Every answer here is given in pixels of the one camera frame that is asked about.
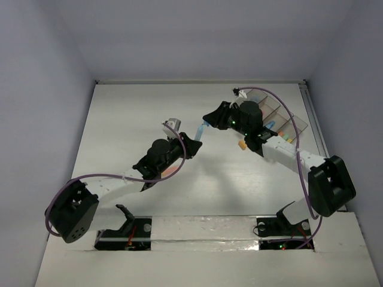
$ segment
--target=table surface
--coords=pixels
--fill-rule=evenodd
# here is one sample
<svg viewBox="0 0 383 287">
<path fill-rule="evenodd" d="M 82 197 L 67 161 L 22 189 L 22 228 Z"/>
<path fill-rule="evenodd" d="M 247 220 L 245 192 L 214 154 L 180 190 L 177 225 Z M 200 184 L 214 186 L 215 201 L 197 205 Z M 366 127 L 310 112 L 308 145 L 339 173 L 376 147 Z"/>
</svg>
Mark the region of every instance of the table surface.
<svg viewBox="0 0 383 287">
<path fill-rule="evenodd" d="M 73 176 L 129 169 L 154 140 L 164 138 L 160 123 L 171 117 L 179 118 L 180 130 L 193 138 L 204 114 L 222 100 L 233 100 L 235 86 L 239 85 L 97 85 Z M 309 123 L 297 84 L 258 86 L 280 95 L 295 115 Z M 270 215 L 302 198 L 296 174 L 249 150 L 242 151 L 238 140 L 234 131 L 205 129 L 202 148 L 179 174 L 118 203 L 136 216 L 157 220 L 178 216 L 182 222 L 187 218 L 183 216 Z M 302 133 L 301 147 L 318 153 L 310 125 Z M 171 231 L 163 227 L 161 232 Z M 201 232 L 199 238 L 196 232 L 193 236 L 198 239 L 206 236 Z M 316 252 L 99 252 L 91 251 L 94 236 L 86 234 L 70 245 L 50 237 L 36 286 L 101 286 L 102 282 L 116 286 L 126 282 L 141 286 L 179 286 L 180 282 L 183 286 L 297 286 L 303 280 L 311 286 L 379 286 L 353 213 L 336 213 L 324 220 L 314 242 Z"/>
</svg>

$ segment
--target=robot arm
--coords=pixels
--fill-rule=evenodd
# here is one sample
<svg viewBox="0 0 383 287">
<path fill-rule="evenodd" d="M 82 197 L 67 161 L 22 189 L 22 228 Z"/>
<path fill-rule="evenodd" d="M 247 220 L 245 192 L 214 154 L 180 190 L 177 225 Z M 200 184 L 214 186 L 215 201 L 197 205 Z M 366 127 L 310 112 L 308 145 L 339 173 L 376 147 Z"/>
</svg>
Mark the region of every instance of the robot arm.
<svg viewBox="0 0 383 287">
<path fill-rule="evenodd" d="M 236 130 L 245 136 L 250 150 L 298 173 L 296 147 L 263 126 L 262 111 L 257 103 L 222 102 L 214 112 L 203 116 L 203 120 L 220 130 Z M 309 185 L 310 204 L 317 214 L 328 217 L 355 197 L 355 188 L 341 158 L 324 158 L 301 149 L 299 154 L 303 177 Z M 306 200 L 286 206 L 279 215 L 291 225 L 307 219 Z"/>
<path fill-rule="evenodd" d="M 177 119 L 169 119 L 166 122 L 176 132 L 180 123 Z M 98 176 L 104 177 L 97 181 L 86 183 L 76 180 L 58 194 L 46 210 L 45 216 L 66 243 L 78 240 L 88 230 L 110 228 L 107 219 L 111 209 L 105 208 L 108 203 L 126 194 L 139 193 L 151 188 L 161 181 L 161 174 L 169 166 L 184 157 L 184 147 L 185 159 L 188 160 L 193 158 L 202 146 L 202 142 L 190 139 L 183 132 L 179 133 L 178 139 L 176 135 L 168 133 L 168 129 L 164 131 L 168 138 L 154 141 L 147 154 L 130 170 L 121 173 L 121 177 L 110 178 L 100 174 Z M 116 207 L 126 217 L 126 222 L 116 232 L 129 232 L 134 216 L 124 206 L 118 204 Z"/>
</svg>

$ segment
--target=gray wall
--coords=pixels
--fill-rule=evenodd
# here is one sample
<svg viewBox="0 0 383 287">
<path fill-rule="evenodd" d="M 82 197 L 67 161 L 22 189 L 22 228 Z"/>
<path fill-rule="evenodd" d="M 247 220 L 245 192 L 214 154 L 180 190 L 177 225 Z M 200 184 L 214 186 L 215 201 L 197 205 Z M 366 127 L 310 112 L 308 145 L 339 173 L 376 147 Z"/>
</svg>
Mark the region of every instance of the gray wall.
<svg viewBox="0 0 383 287">
<path fill-rule="evenodd" d="M 97 79 L 301 80 L 352 0 L 56 0 Z"/>
<path fill-rule="evenodd" d="M 383 283 L 383 1 L 358 0 L 309 80 L 330 153 L 346 161 L 356 212 Z"/>
<path fill-rule="evenodd" d="M 54 2 L 0 1 L 0 285 L 34 286 L 43 213 L 68 180 L 94 88 Z"/>
</svg>

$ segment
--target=small white part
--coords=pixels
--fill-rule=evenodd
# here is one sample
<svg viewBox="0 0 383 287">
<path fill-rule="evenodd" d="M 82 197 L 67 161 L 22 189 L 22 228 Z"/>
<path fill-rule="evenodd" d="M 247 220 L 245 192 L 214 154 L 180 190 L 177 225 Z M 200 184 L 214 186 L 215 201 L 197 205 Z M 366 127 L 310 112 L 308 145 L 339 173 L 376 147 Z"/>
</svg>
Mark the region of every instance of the small white part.
<svg viewBox="0 0 383 287">
<path fill-rule="evenodd" d="M 151 225 L 149 223 L 144 224 L 144 231 L 150 232 L 151 231 Z"/>
<path fill-rule="evenodd" d="M 123 172 L 121 178 L 103 178 L 87 183 L 87 189 L 99 197 L 100 203 L 98 208 L 126 194 L 139 193 L 142 190 L 144 182 L 125 180 L 123 179 L 125 176 L 142 179 L 142 174 L 138 170 L 130 169 L 127 172 Z"/>
<path fill-rule="evenodd" d="M 307 221 L 303 221 L 302 222 L 302 228 L 303 228 L 303 230 L 309 230 L 310 229 L 310 223 L 308 223 Z"/>
<path fill-rule="evenodd" d="M 262 145 L 264 158 L 275 160 L 288 169 L 298 173 L 296 147 L 286 142 L 281 136 L 273 136 Z M 311 167 L 320 166 L 324 163 L 324 157 L 299 149 L 300 165 L 303 177 L 308 181 L 308 173 Z"/>
<path fill-rule="evenodd" d="M 314 215 L 318 215 L 315 210 L 312 210 Z M 283 211 L 283 215 L 287 218 L 291 225 L 297 224 L 305 219 L 311 218 L 309 208 L 305 198 L 295 201 L 287 206 Z"/>
<path fill-rule="evenodd" d="M 180 129 L 181 121 L 176 118 L 170 118 L 168 121 L 166 121 L 166 124 L 172 129 L 174 129 L 176 132 L 178 132 L 178 130 Z M 167 135 L 167 137 L 171 139 L 176 138 L 175 134 L 171 130 L 169 130 L 167 127 L 164 126 L 162 130 Z"/>
<path fill-rule="evenodd" d="M 231 108 L 234 105 L 234 103 L 237 103 L 239 105 L 244 100 L 247 100 L 247 95 L 243 90 L 240 90 L 238 93 L 238 97 L 230 103 L 229 107 Z"/>
</svg>

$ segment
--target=purple cable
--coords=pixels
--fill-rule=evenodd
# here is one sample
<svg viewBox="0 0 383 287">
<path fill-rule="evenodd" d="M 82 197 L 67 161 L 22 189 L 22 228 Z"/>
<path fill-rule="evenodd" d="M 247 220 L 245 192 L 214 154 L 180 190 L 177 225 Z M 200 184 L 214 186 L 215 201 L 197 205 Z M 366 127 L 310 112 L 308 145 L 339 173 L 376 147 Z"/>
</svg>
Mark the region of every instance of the purple cable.
<svg viewBox="0 0 383 287">
<path fill-rule="evenodd" d="M 100 234 L 98 235 L 98 237 L 96 238 L 96 241 L 95 241 L 95 246 L 97 245 L 98 241 L 100 241 L 102 235 L 104 234 L 104 231 L 105 230 L 100 230 Z"/>
<path fill-rule="evenodd" d="M 242 88 L 239 88 L 239 89 L 240 90 L 254 89 L 254 90 L 265 91 L 265 92 L 271 94 L 274 98 L 276 98 L 281 103 L 281 105 L 285 108 L 285 110 L 287 111 L 287 113 L 288 113 L 288 115 L 289 115 L 289 117 L 291 119 L 291 123 L 293 124 L 294 130 L 295 130 L 295 134 L 297 135 L 297 143 L 296 143 L 297 153 L 296 153 L 296 155 L 297 155 L 297 165 L 298 165 L 298 174 L 299 174 L 300 184 L 302 185 L 302 190 L 303 190 L 303 193 L 305 195 L 306 203 L 307 203 L 307 206 L 309 208 L 310 215 L 311 215 L 312 219 L 318 219 L 318 215 L 314 215 L 314 212 L 312 211 L 312 207 L 311 207 L 311 203 L 310 203 L 310 198 L 309 198 L 309 195 L 308 195 L 308 192 L 307 192 L 307 189 L 306 189 L 306 185 L 305 185 L 305 179 L 303 177 L 302 167 L 300 166 L 299 131 L 298 131 L 298 127 L 297 127 L 297 125 L 296 125 L 296 123 L 294 121 L 293 114 L 290 112 L 290 110 L 288 109 L 286 104 L 281 100 L 281 98 L 278 97 L 275 93 L 273 93 L 270 90 L 267 90 L 265 88 L 260 88 L 260 87 L 242 87 Z"/>
<path fill-rule="evenodd" d="M 182 166 L 184 165 L 185 161 L 186 161 L 186 147 L 184 145 L 184 142 L 182 141 L 181 137 L 179 136 L 179 134 L 174 130 L 172 129 L 171 127 L 169 127 L 166 123 L 163 123 L 163 125 L 165 127 L 167 127 L 173 134 L 175 134 L 175 136 L 177 137 L 177 139 L 180 141 L 181 143 L 181 146 L 182 146 L 182 149 L 184 151 L 184 156 L 183 156 L 183 159 L 182 159 L 182 162 L 180 164 L 180 166 L 178 166 L 178 169 L 176 169 L 173 173 L 171 173 L 170 175 L 164 177 L 164 178 L 160 178 L 160 179 L 139 179 L 139 178 L 130 178 L 128 176 L 122 176 L 122 175 L 115 175 L 115 174 L 109 174 L 109 173 L 91 173 L 91 174 L 88 174 L 88 175 L 80 175 L 76 178 L 73 178 L 71 179 L 70 181 L 68 181 L 57 193 L 56 195 L 53 197 L 51 203 L 49 204 L 48 208 L 47 208 L 47 212 L 45 213 L 45 227 L 47 228 L 48 232 L 54 236 L 57 236 L 57 237 L 60 237 L 60 234 L 59 233 L 56 233 L 52 230 L 52 228 L 49 226 L 49 216 L 50 216 L 50 212 L 53 208 L 53 205 L 54 203 L 56 202 L 57 198 L 65 191 L 65 189 L 70 186 L 73 182 L 75 181 L 78 181 L 80 179 L 84 179 L 84 178 L 98 178 L 98 177 L 105 177 L 105 178 L 119 178 L 119 179 L 125 179 L 125 180 L 128 180 L 128 181 L 138 181 L 138 182 L 148 182 L 148 183 L 157 183 L 157 182 L 160 182 L 160 181 L 165 181 L 169 178 L 171 178 L 172 176 L 174 176 L 177 172 L 180 171 L 180 169 L 182 168 Z"/>
</svg>

